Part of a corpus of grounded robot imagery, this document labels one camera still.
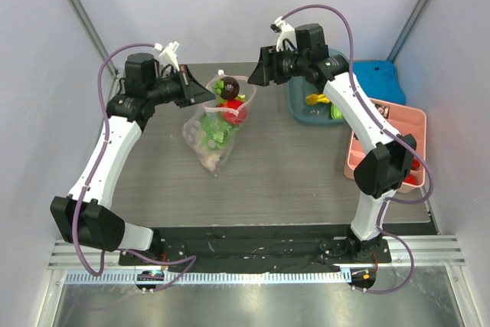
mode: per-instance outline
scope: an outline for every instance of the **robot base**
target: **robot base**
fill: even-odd
[[[184,227],[160,228],[166,260],[197,256],[196,273],[324,273],[338,272],[342,264],[390,263],[386,240],[379,240],[359,259],[351,252],[345,228],[331,225]],[[145,266],[130,255],[121,255],[121,266]],[[172,267],[178,272],[182,267]]]

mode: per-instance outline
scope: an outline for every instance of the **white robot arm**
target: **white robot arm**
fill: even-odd
[[[160,236],[152,229],[129,224],[114,214],[110,208],[118,177],[129,152],[155,112],[163,103],[175,102],[186,107],[214,99],[214,94],[200,85],[185,65],[177,62],[177,42],[163,48],[158,58],[151,54],[130,55],[125,65],[125,91],[116,94],[107,103],[109,117],[109,141],[89,188],[86,180],[105,144],[106,132],[102,131],[96,148],[83,174],[72,187],[67,197],[55,197],[51,202],[51,213],[67,242],[73,242],[72,225],[74,208],[82,193],[83,205],[78,224],[80,244],[101,250],[113,251],[132,249],[158,258],[162,254]]]
[[[295,29],[278,18],[271,28],[279,33],[278,40],[276,45],[260,49],[259,63],[249,83],[268,86],[303,76],[338,107],[354,130],[366,157],[354,170],[361,194],[347,239],[351,255],[358,260],[366,259],[381,241],[382,204],[401,186],[410,173],[413,160],[412,154],[390,135],[400,137],[414,149],[416,141],[411,135],[402,137],[377,111],[355,75],[351,80],[344,57],[329,56],[320,25],[303,25]]]

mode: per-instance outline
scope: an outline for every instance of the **red toy item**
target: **red toy item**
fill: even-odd
[[[223,107],[228,107],[230,109],[238,110],[240,106],[242,106],[243,103],[239,100],[231,100],[227,101],[225,104],[223,104]],[[243,108],[240,109],[240,112],[238,115],[234,115],[232,113],[224,112],[223,113],[223,119],[227,121],[229,124],[233,124],[234,126],[237,126],[238,124],[243,123],[243,121],[247,118],[248,112],[247,108],[244,106]]]
[[[417,170],[420,167],[420,161],[413,158],[412,161],[412,170]]]
[[[403,183],[411,184],[411,185],[417,185],[417,180],[412,174],[409,174],[404,180]]]

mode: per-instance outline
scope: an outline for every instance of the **pink plastic tray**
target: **pink plastic tray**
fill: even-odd
[[[373,103],[387,106],[389,113],[387,121],[400,131],[402,135],[412,134],[416,140],[416,151],[420,153],[423,159],[426,159],[426,135],[427,135],[427,116],[419,109],[413,107],[398,105],[397,103],[388,103],[382,100],[371,99]],[[351,134],[347,159],[345,160],[344,174],[349,179],[354,179],[354,169],[365,157],[360,142],[354,138],[354,132]],[[417,170],[410,172],[415,179],[416,185],[403,183],[399,190],[400,193],[408,193],[415,188],[420,188],[426,181],[426,170],[422,165]]]

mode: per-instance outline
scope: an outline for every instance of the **clear plastic bag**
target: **clear plastic bag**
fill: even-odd
[[[186,143],[214,176],[226,166],[235,135],[247,120],[255,97],[256,87],[247,81],[247,77],[227,76],[218,71],[206,86],[216,94],[216,99],[199,105],[182,128]]]

